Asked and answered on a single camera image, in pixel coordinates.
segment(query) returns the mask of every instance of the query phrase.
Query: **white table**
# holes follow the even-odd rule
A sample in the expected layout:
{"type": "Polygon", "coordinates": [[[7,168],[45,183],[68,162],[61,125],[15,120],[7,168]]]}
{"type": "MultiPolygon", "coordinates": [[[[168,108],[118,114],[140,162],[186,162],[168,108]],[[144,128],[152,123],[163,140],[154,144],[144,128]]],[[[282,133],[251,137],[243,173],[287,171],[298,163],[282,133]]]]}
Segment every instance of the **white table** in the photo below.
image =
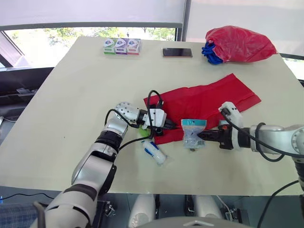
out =
{"type": "MultiPolygon", "coordinates": [[[[54,68],[0,147],[0,185],[63,190],[120,101],[144,108],[152,89],[206,85],[234,73],[262,102],[243,112],[245,126],[304,123],[304,89],[279,55],[252,64],[213,66],[201,43],[143,41],[140,56],[106,56],[102,38],[79,38],[54,68]],[[193,58],[163,58],[162,47],[191,48],[193,58]]],[[[138,137],[129,128],[124,141],[138,137]]],[[[197,152],[182,142],[160,145],[158,167],[133,143],[120,151],[111,192],[270,195],[296,180],[291,158],[271,163],[249,149],[226,151],[216,142],[197,152]]],[[[299,186],[282,194],[300,194],[299,186]]]]}

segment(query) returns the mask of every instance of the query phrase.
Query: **window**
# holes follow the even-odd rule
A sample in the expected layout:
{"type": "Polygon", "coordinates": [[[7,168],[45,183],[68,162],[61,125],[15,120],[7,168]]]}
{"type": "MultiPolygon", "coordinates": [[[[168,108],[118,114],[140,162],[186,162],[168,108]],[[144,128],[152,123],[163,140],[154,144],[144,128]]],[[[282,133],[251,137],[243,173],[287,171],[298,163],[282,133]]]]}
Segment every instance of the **window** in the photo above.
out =
{"type": "Polygon", "coordinates": [[[283,60],[297,79],[304,80],[304,60],[294,58],[283,58],[283,60]]]}
{"type": "Polygon", "coordinates": [[[175,28],[38,28],[5,33],[24,53],[31,65],[55,66],[80,36],[175,40],[175,28]]]}

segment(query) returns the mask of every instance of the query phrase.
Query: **tissue box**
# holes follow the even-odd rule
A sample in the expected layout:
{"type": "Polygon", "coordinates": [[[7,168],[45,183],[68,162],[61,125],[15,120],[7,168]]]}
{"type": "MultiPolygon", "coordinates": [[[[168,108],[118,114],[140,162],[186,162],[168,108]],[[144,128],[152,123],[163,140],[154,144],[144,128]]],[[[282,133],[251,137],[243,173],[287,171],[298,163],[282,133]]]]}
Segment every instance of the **tissue box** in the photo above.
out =
{"type": "Polygon", "coordinates": [[[115,55],[115,43],[117,39],[115,38],[107,38],[104,42],[104,53],[105,54],[112,54],[115,55]]]}
{"type": "Polygon", "coordinates": [[[127,53],[131,55],[139,55],[141,46],[141,39],[129,39],[127,44],[127,53]]]}
{"type": "Polygon", "coordinates": [[[121,54],[121,55],[126,55],[127,54],[127,43],[128,43],[129,39],[125,39],[125,38],[118,38],[114,49],[116,54],[121,54]]]}

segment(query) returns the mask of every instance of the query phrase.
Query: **blue label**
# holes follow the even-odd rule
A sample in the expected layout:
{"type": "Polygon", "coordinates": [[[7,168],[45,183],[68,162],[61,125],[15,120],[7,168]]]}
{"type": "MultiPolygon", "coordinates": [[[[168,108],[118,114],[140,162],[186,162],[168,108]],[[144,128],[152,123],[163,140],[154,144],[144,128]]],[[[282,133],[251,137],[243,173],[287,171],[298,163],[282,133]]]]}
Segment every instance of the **blue label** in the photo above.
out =
{"type": "Polygon", "coordinates": [[[182,126],[206,126],[207,120],[196,120],[196,119],[183,119],[181,120],[182,126]]]}
{"type": "Polygon", "coordinates": [[[157,145],[155,145],[155,143],[150,142],[150,144],[151,144],[152,146],[154,146],[157,150],[159,150],[158,147],[157,147],[157,145]]]}
{"type": "Polygon", "coordinates": [[[154,156],[147,148],[144,149],[148,154],[150,154],[152,157],[154,156]]]}

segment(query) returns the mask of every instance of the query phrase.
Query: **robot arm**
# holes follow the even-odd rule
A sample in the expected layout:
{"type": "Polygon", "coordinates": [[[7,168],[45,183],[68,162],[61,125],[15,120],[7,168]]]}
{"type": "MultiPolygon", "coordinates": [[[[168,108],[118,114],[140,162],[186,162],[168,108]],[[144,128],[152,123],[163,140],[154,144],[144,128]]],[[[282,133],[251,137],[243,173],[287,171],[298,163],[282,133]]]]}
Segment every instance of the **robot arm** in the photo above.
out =
{"type": "MultiPolygon", "coordinates": [[[[147,111],[133,107],[128,102],[119,103],[116,116],[107,121],[100,135],[76,166],[72,186],[61,192],[43,212],[43,221],[36,220],[31,228],[88,228],[96,213],[97,197],[108,192],[116,166],[114,161],[128,126],[150,127],[147,111]]],[[[159,107],[150,108],[153,127],[164,128],[172,124],[159,107]]]]}
{"type": "Polygon", "coordinates": [[[259,124],[243,128],[242,115],[233,103],[225,102],[219,108],[219,111],[225,116],[227,121],[236,125],[240,131],[231,124],[224,124],[220,125],[218,130],[207,130],[199,133],[198,136],[200,138],[206,141],[219,142],[221,149],[231,150],[245,147],[261,154],[278,154],[252,139],[256,138],[270,147],[285,152],[295,162],[295,167],[299,174],[299,182],[304,191],[304,125],[292,125],[284,128],[276,125],[259,124]]]}

